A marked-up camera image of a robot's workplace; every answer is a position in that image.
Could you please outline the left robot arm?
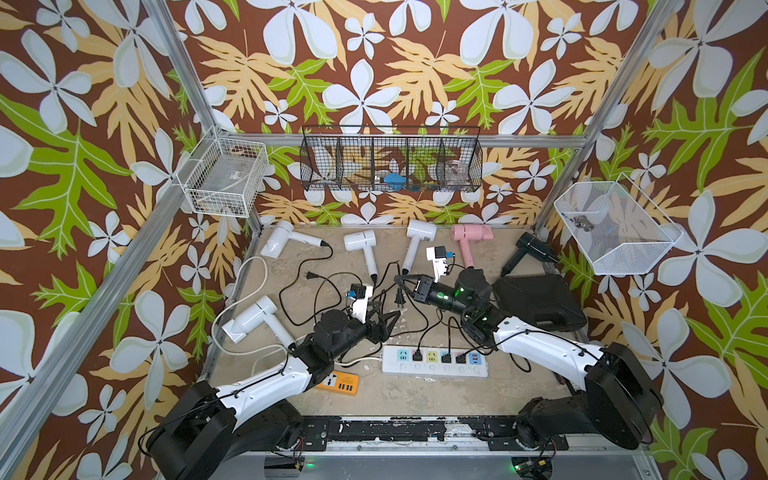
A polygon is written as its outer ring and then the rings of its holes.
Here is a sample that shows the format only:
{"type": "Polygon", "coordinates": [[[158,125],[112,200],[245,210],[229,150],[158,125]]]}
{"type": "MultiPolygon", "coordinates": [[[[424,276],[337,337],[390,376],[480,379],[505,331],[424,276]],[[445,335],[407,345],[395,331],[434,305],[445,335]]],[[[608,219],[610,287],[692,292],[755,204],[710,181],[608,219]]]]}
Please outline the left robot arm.
{"type": "Polygon", "coordinates": [[[321,384],[338,357],[368,340],[389,339],[400,311],[372,311],[359,321],[328,310],[301,342],[292,342],[277,366],[230,385],[199,381],[163,421],[138,440],[166,479],[207,479],[219,465],[248,451],[289,448],[302,416],[289,398],[321,384]]]}

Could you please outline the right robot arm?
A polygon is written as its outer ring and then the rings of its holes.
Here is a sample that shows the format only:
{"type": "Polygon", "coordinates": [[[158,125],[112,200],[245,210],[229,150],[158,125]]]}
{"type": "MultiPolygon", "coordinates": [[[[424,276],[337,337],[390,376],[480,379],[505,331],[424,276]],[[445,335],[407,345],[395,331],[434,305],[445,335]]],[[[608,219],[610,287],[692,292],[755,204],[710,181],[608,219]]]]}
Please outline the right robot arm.
{"type": "Polygon", "coordinates": [[[428,275],[397,275],[408,297],[457,314],[459,328],[477,348],[517,355],[569,380],[569,397],[536,397],[518,412],[514,439],[522,447],[543,447],[561,435],[600,434],[634,450],[651,433],[663,406],[659,389],[625,345],[600,347],[543,330],[504,312],[480,269],[461,272],[449,287],[428,275]]]}

